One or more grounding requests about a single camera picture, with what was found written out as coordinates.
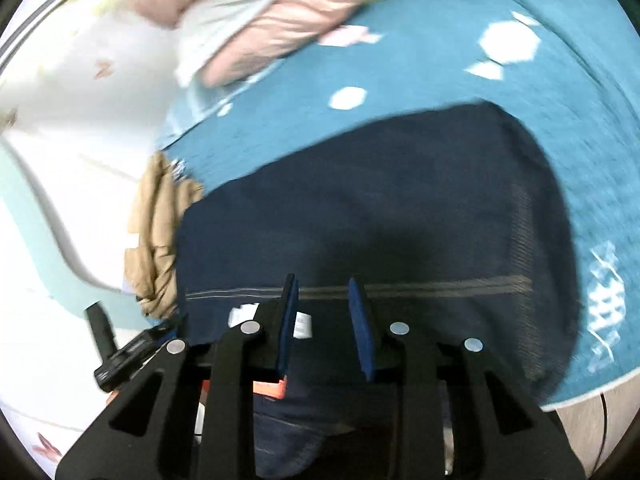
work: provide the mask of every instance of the pink fabric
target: pink fabric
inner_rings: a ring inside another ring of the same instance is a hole
[[[129,0],[142,16],[175,27],[193,0]],[[363,0],[277,0],[238,32],[204,67],[208,86],[258,72],[273,59],[300,48],[346,20]]]

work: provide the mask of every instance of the white fabric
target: white fabric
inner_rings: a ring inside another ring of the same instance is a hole
[[[178,24],[178,84],[186,88],[222,46],[275,0],[196,0]]]

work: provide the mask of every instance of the bedsheet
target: bedsheet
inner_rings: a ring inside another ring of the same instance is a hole
[[[385,0],[161,136],[207,189],[359,124],[484,99],[561,183],[584,309],[550,407],[640,366],[640,38],[616,0]]]

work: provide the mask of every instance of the tan garment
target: tan garment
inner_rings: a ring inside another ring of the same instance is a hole
[[[202,198],[202,185],[182,179],[174,184],[173,166],[156,152],[138,184],[127,231],[138,246],[125,249],[124,275],[141,298],[145,316],[169,316],[175,308],[174,237],[186,209]]]
[[[129,0],[146,18],[175,27],[194,0]],[[276,0],[238,32],[202,70],[205,85],[227,84],[257,73],[346,20],[363,0]]]

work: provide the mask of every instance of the metal rivet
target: metal rivet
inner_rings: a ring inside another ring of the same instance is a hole
[[[396,321],[395,323],[391,324],[389,330],[391,330],[391,332],[396,335],[405,335],[409,333],[409,325],[401,321]]]
[[[240,330],[244,334],[255,334],[256,332],[258,332],[258,330],[260,330],[260,323],[258,323],[257,321],[245,321],[240,326]]]
[[[179,354],[186,346],[182,339],[173,339],[166,344],[166,351],[169,354]]]
[[[479,352],[482,350],[482,341],[475,337],[470,337],[465,340],[465,348],[470,352]]]

